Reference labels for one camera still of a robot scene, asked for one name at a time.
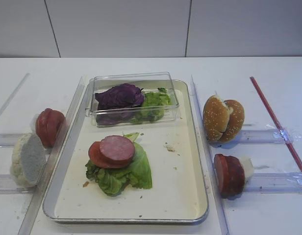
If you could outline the upper right clear holder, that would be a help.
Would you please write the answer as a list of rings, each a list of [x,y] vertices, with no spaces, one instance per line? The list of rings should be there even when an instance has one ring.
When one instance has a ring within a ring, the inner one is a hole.
[[[287,128],[267,124],[260,128],[255,124],[244,124],[242,130],[231,141],[234,144],[285,144],[302,141],[302,135]]]

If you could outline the upper left clear holder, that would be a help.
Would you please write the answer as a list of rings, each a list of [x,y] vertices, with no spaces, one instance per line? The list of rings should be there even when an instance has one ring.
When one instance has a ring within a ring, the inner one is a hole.
[[[50,154],[52,148],[43,147],[40,138],[34,133],[0,134],[0,148],[13,147],[29,155]]]

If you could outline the tomato slice on tray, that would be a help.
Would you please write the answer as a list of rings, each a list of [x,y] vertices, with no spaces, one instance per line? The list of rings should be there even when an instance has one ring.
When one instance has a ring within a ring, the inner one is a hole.
[[[90,161],[101,168],[123,168],[129,165],[132,162],[133,156],[131,156],[128,160],[125,160],[124,163],[116,163],[112,160],[108,160],[101,152],[100,152],[100,141],[95,141],[88,150],[88,156]]]

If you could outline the clear far left strip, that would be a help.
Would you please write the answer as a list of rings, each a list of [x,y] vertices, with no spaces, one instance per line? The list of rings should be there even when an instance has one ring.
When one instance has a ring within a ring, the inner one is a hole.
[[[8,107],[9,103],[12,101],[12,99],[15,97],[19,89],[23,86],[23,84],[27,81],[27,79],[30,77],[30,73],[26,73],[24,77],[21,79],[19,84],[16,86],[16,88],[13,90],[13,92],[9,95],[7,100],[3,103],[3,105],[0,107],[0,116],[4,112],[4,110]]]

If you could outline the red plastic strip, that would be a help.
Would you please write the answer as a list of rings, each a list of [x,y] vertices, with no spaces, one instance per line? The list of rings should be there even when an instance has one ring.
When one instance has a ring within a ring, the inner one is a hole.
[[[258,83],[256,82],[255,78],[254,78],[253,76],[251,76],[251,77],[250,77],[250,80],[251,80],[251,82],[252,82],[254,88],[256,89],[256,91],[257,91],[257,93],[258,93],[258,95],[259,95],[259,97],[260,97],[262,103],[264,104],[265,108],[267,109],[267,112],[269,113],[269,115],[270,115],[272,121],[274,122],[275,126],[277,127],[277,129],[278,129],[279,131],[281,131],[283,128],[282,128],[282,126],[281,126],[281,124],[280,124],[278,118],[276,117],[274,111],[272,110],[272,108],[271,108],[269,102],[267,101],[265,95],[264,95],[263,92],[261,91],[261,88],[259,87],[259,85],[258,85]],[[296,162],[296,164],[297,164],[299,170],[300,170],[301,173],[302,173],[302,161],[301,161],[301,159],[300,159],[300,157],[299,157],[297,151],[295,150],[293,144],[292,144],[289,140],[287,140],[287,139],[285,138],[285,135],[282,135],[282,136],[283,136],[283,138],[284,138],[284,142],[285,142],[285,144],[286,144],[286,146],[287,146],[289,152],[291,153],[291,155],[292,155],[293,159],[295,160],[295,162]]]

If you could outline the clear holder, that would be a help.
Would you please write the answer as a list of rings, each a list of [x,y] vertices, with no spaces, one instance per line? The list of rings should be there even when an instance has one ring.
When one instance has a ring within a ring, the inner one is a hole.
[[[231,141],[234,144],[285,144],[302,141],[302,135],[287,128],[267,124],[260,128],[255,124],[244,124],[242,130]]]
[[[33,194],[36,187],[23,188],[9,174],[0,174],[0,194]]]
[[[43,147],[40,138],[34,133],[0,134],[0,148],[13,147],[29,155],[50,154],[52,148]]]
[[[244,192],[302,193],[302,173],[256,173],[245,184]]]

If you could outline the white bread slice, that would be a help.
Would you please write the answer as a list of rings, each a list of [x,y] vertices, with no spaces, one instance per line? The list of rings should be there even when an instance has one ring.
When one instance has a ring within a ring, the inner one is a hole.
[[[35,186],[45,164],[45,150],[36,134],[26,133],[18,138],[13,148],[10,166],[10,174],[17,185],[24,188]]]

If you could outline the round pink meat slice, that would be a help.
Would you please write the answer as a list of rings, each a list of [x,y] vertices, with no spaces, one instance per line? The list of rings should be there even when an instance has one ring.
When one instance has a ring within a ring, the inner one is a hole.
[[[133,142],[119,135],[107,136],[102,139],[99,149],[103,159],[111,164],[129,164],[135,153]]]

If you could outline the clear plastic container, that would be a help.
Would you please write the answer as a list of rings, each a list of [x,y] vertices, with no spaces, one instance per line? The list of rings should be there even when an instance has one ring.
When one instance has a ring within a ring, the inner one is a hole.
[[[174,121],[179,102],[168,72],[97,76],[85,114],[97,127]]]

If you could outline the clear rail of tray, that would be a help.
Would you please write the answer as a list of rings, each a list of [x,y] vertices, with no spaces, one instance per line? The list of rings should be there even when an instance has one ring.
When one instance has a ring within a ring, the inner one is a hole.
[[[50,152],[50,156],[49,156],[47,164],[43,170],[42,176],[41,176],[38,184],[36,185],[33,197],[27,208],[24,219],[23,219],[20,229],[18,231],[18,235],[29,235],[31,233],[36,216],[37,216],[40,206],[43,202],[46,190],[48,188],[48,184],[49,184],[51,176],[53,174],[53,170],[56,166],[58,157],[61,153],[61,149],[63,147],[65,138],[69,132],[70,125],[72,124],[72,122],[74,120],[75,112],[77,110],[80,98],[82,97],[84,87],[85,87],[85,78],[81,77],[79,80],[77,89],[75,91],[75,94],[73,96],[73,99],[71,101],[71,104],[68,108],[68,111],[66,114],[66,121],[62,125],[62,127],[59,131],[57,140],[55,141],[55,144]]]
[[[204,126],[203,126],[202,109],[200,108],[198,93],[197,93],[196,85],[194,83],[192,75],[191,75],[191,80],[190,80],[190,86],[191,86],[191,93],[193,95],[193,102],[194,102],[194,106],[195,106],[196,117],[198,120],[204,154],[205,154],[205,158],[206,158],[209,179],[211,182],[211,190],[213,192],[212,194],[213,194],[213,197],[215,200],[216,211],[217,211],[219,224],[220,224],[220,228],[221,228],[221,234],[229,235],[229,229],[228,229],[227,220],[226,220],[226,216],[225,216],[225,212],[224,212],[224,208],[223,208],[223,202],[220,197],[219,189],[218,189],[218,185],[217,185],[217,175],[216,175],[215,169],[214,169],[214,164],[213,164],[214,162],[212,160],[211,149],[210,149],[208,140],[206,139],[205,130],[204,130]]]

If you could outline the purple cabbage leaves in container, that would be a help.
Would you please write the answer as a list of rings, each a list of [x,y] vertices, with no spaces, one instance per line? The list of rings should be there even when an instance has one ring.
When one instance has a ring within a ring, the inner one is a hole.
[[[123,83],[103,93],[96,93],[95,99],[98,101],[98,110],[114,110],[140,107],[144,102],[144,95],[142,89]],[[98,125],[108,126],[127,121],[132,116],[132,112],[114,112],[97,115],[96,121]]]

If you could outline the stacked meat patty slices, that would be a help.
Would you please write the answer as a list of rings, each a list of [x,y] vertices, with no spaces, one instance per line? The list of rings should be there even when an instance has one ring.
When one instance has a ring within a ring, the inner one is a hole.
[[[214,166],[217,173],[218,189],[222,198],[242,193],[245,185],[245,172],[238,158],[215,154]]]

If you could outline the lower left clear holder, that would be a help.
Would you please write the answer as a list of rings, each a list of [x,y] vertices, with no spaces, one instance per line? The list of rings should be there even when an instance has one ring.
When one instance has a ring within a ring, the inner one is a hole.
[[[36,187],[23,188],[9,174],[0,174],[0,194],[33,194]]]

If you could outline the clear rail left of tray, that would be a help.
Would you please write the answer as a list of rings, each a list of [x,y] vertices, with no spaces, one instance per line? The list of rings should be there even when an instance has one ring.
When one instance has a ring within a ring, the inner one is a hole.
[[[50,156],[49,156],[47,164],[43,170],[42,176],[41,176],[38,184],[36,185],[33,197],[27,208],[24,219],[23,219],[20,229],[18,231],[18,235],[29,235],[31,233],[36,216],[37,216],[40,206],[43,202],[46,190],[48,188],[48,184],[49,184],[51,176],[53,174],[53,170],[56,166],[58,157],[61,153],[61,149],[63,147],[65,138],[69,132],[70,125],[72,124],[72,122],[74,120],[75,112],[77,110],[80,98],[82,97],[84,87],[85,87],[85,78],[81,77],[79,80],[77,89],[75,91],[75,94],[73,96],[73,99],[71,101],[71,104],[68,108],[68,111],[66,114],[66,121],[62,125],[62,127],[59,131],[57,140],[55,141],[55,144],[50,152]]]

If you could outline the lower right clear holder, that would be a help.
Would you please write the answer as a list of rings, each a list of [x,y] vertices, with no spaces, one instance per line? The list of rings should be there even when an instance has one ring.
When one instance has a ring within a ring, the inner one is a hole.
[[[256,173],[245,184],[244,192],[302,193],[302,173]]]

